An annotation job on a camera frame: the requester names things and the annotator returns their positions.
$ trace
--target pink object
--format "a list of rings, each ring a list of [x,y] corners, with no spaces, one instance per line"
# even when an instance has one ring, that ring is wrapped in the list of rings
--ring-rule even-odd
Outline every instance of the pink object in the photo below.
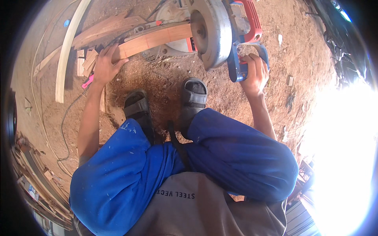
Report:
[[[88,85],[90,84],[90,83],[92,83],[92,81],[93,81],[93,76],[94,76],[94,74],[93,75],[91,75],[84,83],[83,83],[83,85],[81,86],[83,89],[86,89],[87,87],[88,87]]]

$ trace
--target motorcycle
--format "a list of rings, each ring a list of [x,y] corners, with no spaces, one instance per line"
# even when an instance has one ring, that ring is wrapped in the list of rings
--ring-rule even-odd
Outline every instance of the motorcycle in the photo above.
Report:
[[[345,9],[336,0],[304,0],[317,13],[306,12],[322,19],[325,25],[324,41],[335,60],[338,87],[364,82],[372,86],[369,57],[365,53],[360,34]]]

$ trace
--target red saw handle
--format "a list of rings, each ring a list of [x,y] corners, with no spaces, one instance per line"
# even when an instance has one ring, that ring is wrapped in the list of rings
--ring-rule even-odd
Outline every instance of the red saw handle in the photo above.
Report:
[[[253,0],[237,0],[236,3],[242,3],[247,14],[251,30],[244,35],[244,40],[246,43],[254,43],[260,40],[262,35],[262,29],[257,16],[255,5]]]

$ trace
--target sandal strap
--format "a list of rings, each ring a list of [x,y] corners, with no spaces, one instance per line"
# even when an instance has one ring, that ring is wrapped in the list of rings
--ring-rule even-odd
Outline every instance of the sandal strap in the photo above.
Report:
[[[183,90],[182,93],[183,101],[185,102],[193,102],[198,104],[206,104],[206,99],[208,97],[207,94],[198,94],[187,89]]]
[[[123,109],[125,115],[126,115],[126,118],[128,116],[131,116],[131,115],[134,115],[138,112],[141,112],[141,111],[145,111],[145,112],[149,112],[149,109],[148,109],[148,101],[147,99],[144,97],[142,98],[141,100],[137,101],[136,103],[134,104],[131,104],[130,106],[127,106]]]

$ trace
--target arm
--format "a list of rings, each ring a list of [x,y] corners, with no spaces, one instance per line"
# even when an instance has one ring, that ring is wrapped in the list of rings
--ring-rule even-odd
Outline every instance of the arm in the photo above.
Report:
[[[87,162],[98,151],[101,92],[106,83],[110,82],[119,72],[121,66],[128,61],[128,59],[122,59],[115,65],[111,63],[112,55],[117,46],[118,44],[115,44],[101,50],[96,59],[96,71],[89,88],[77,136],[79,166]]]
[[[269,79],[268,67],[259,56],[252,53],[244,56],[242,60],[248,64],[248,77],[240,84],[251,106],[254,128],[277,140],[263,94],[263,89]]]

